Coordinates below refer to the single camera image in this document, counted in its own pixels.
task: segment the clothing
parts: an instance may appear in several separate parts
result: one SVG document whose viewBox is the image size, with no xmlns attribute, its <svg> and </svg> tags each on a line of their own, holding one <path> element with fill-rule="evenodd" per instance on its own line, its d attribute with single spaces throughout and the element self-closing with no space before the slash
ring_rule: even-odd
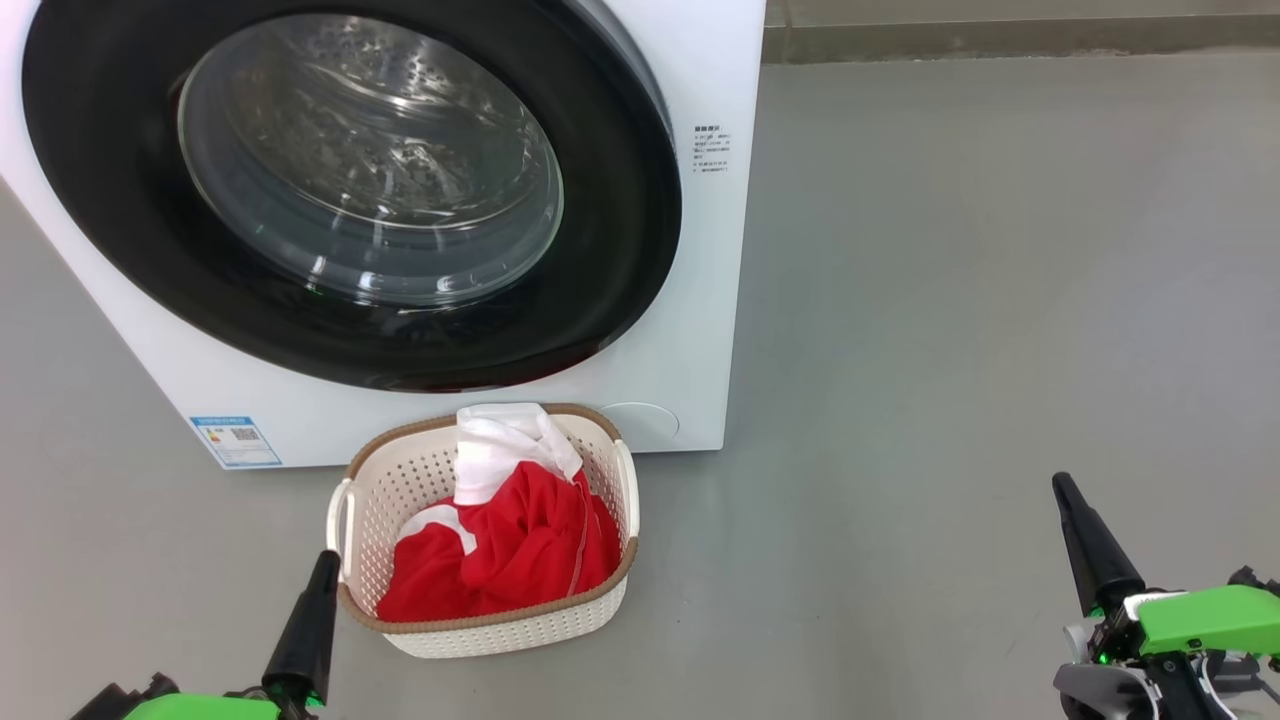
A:
<svg viewBox="0 0 1280 720">
<path fill-rule="evenodd" d="M 380 619 L 517 610 L 586 592 L 618 568 L 617 525 L 573 446 L 540 406 L 541 418 L 494 407 L 511 406 L 480 406 L 466 427 L 458 413 L 456 495 L 401 529 Z"/>
<path fill-rule="evenodd" d="M 573 445 L 541 405 L 512 402 L 458 410 L 454 502 L 489 502 L 516 471 L 516 465 L 525 461 L 541 465 L 562 480 L 582 469 L 582 459 Z"/>
</svg>

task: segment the washing machine door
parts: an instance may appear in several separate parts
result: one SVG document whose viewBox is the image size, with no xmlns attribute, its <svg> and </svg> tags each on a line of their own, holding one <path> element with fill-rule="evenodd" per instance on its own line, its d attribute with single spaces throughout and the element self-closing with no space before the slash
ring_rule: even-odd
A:
<svg viewBox="0 0 1280 720">
<path fill-rule="evenodd" d="M 84 234 L 264 360 L 509 386 L 625 332 L 680 181 L 616 26 L 559 0 L 44 0 L 23 101 Z"/>
</svg>

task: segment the basket handle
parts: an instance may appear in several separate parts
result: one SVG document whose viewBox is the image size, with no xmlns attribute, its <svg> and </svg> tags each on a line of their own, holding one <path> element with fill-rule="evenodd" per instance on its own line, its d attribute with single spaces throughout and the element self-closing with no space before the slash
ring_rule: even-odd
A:
<svg viewBox="0 0 1280 720">
<path fill-rule="evenodd" d="M 618 466 L 618 477 L 623 479 L 627 488 L 627 537 L 634 538 L 640 536 L 640 487 L 636 483 L 636 464 L 631 460 L 631 451 L 627 448 L 627 443 L 616 439 L 613 445 L 618 450 L 617 455 L 613 456 Z"/>
<path fill-rule="evenodd" d="M 346 515 L 343 523 L 342 542 L 338 541 L 338 523 Z M 343 583 L 351 577 L 351 536 L 356 530 L 356 493 L 351 487 L 351 478 L 343 478 L 329 498 L 329 515 L 325 521 L 324 544 L 329 550 L 342 556 L 339 578 Z"/>
</svg>

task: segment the white fabric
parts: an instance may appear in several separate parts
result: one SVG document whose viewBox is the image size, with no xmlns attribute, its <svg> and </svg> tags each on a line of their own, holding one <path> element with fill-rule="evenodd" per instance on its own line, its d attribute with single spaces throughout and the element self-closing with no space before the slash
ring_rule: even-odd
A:
<svg viewBox="0 0 1280 720">
<path fill-rule="evenodd" d="M 582 469 L 573 445 L 541 405 L 475 405 L 458 410 L 458 475 L 453 502 L 484 505 L 522 461 L 534 461 L 572 482 Z"/>
<path fill-rule="evenodd" d="M 404 523 L 404 527 L 401 528 L 399 536 L 396 537 L 396 542 L 421 533 L 433 523 L 436 525 L 444 525 L 458 534 L 458 539 L 462 541 L 462 555 L 471 555 L 471 552 L 476 548 L 476 537 L 462 527 L 462 521 L 458 519 L 458 509 L 452 505 L 433 505 L 417 515 L 413 515 L 408 519 L 408 523 Z"/>
</svg>

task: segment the white washing machine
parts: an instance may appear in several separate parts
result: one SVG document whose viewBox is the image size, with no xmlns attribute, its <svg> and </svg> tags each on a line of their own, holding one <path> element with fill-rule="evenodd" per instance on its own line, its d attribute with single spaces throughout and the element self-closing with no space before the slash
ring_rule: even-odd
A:
<svg viewBox="0 0 1280 720">
<path fill-rule="evenodd" d="M 5 0 L 0 170 L 225 468 L 723 445 L 764 0 Z"/>
</svg>

